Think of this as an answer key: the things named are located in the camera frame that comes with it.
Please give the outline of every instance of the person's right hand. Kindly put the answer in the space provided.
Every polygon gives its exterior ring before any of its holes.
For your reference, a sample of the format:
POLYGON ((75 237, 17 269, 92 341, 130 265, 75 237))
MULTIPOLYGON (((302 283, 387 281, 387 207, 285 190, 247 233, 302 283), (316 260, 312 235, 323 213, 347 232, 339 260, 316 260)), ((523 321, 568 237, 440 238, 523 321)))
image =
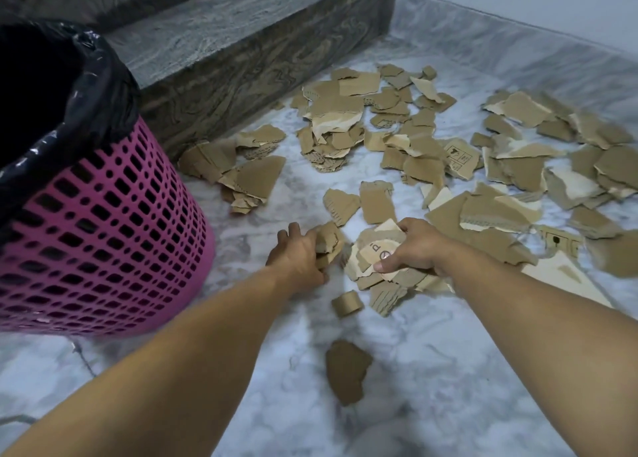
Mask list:
POLYGON ((452 252, 463 244, 443 235, 423 219, 408 217, 399 222, 406 233, 406 241, 392 255, 374 265, 380 273, 394 272, 401 266, 418 269, 432 269, 440 276, 446 276, 445 266, 452 258, 452 252))

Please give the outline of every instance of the dark marble step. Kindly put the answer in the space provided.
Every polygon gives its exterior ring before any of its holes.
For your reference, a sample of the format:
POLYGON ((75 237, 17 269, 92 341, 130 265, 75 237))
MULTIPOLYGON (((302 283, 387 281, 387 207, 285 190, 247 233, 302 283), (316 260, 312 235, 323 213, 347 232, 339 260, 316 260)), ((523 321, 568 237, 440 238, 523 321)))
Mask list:
POLYGON ((392 0, 190 0, 107 36, 171 159, 387 30, 392 0))

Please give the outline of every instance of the black trash bag liner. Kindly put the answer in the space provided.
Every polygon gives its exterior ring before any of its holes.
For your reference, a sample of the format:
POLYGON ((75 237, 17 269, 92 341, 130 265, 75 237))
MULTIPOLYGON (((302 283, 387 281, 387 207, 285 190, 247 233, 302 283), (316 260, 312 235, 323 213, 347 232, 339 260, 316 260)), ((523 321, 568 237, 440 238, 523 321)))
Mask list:
POLYGON ((12 217, 63 169, 124 139, 139 87, 107 41, 67 21, 0 26, 0 246, 12 217))

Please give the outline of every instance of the marble floor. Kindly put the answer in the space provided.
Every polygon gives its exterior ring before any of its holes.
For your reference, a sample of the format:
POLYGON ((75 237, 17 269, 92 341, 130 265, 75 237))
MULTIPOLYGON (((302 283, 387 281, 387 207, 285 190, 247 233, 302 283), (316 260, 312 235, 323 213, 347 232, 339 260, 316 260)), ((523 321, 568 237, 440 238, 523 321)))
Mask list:
MULTIPOLYGON (((436 137, 469 140, 485 118, 480 104, 497 88, 511 87, 393 38, 373 42, 335 67, 373 70, 377 63, 386 62, 407 70, 431 64, 439 72, 437 88, 459 100, 437 116, 436 137)), ((328 76, 329 72, 324 72, 317 79, 328 76)), ((288 222, 296 220, 309 229, 328 221, 322 203, 328 188, 357 193, 362 180, 384 179, 394 183, 399 218, 424 214, 418 187, 403 185, 397 171, 379 168, 380 153, 360 147, 342 171, 319 174, 299 154, 295 131, 304 121, 296 110, 259 113, 236 131, 265 123, 288 134, 275 152, 288 160, 266 206, 247 217, 231 218, 218 187, 186 180, 218 242, 218 256, 202 297, 261 267, 275 244, 276 232, 288 222)), ((525 135, 537 137, 533 131, 525 135)), ((483 171, 477 172, 477 179, 484 179, 483 171)), ((473 186, 473 181, 454 179, 451 190, 458 194, 473 186)), ((543 204, 541 223, 564 227, 569 214, 547 198, 543 204)), ((601 211, 626 229, 638 228, 636 199, 622 206, 610 203, 601 211)), ((366 227, 359 211, 344 232, 355 239, 366 227)), ((542 251, 536 235, 528 235, 524 241, 537 253, 542 251)), ((638 316, 638 298, 632 290, 635 281, 593 270, 585 252, 580 262, 619 308, 638 316)), ((350 289, 356 286, 333 267, 326 286, 294 299, 275 321, 246 396, 215 456, 574 455, 464 301, 451 294, 437 298, 419 295, 386 319, 368 308, 339 321, 330 300, 350 289), (348 408, 339 405, 325 378, 324 354, 337 338, 353 341, 374 356, 364 381, 365 397, 348 408)), ((367 292, 362 292, 362 299, 367 302, 367 292)), ((91 371, 100 373, 147 339, 81 341, 83 358, 91 371)), ((16 413, 40 417, 90 378, 80 354, 73 352, 64 338, 0 334, 0 418, 16 413)), ((0 451, 24 428, 26 425, 20 423, 0 426, 0 451)))

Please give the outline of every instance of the pink trash can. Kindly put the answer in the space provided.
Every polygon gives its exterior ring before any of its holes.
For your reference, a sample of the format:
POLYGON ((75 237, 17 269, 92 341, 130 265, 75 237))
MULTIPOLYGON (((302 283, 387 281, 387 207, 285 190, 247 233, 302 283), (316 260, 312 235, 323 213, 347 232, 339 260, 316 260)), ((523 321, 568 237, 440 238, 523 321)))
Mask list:
POLYGON ((141 118, 127 138, 60 172, 11 228, 2 331, 151 331, 196 296, 215 254, 202 210, 141 118))

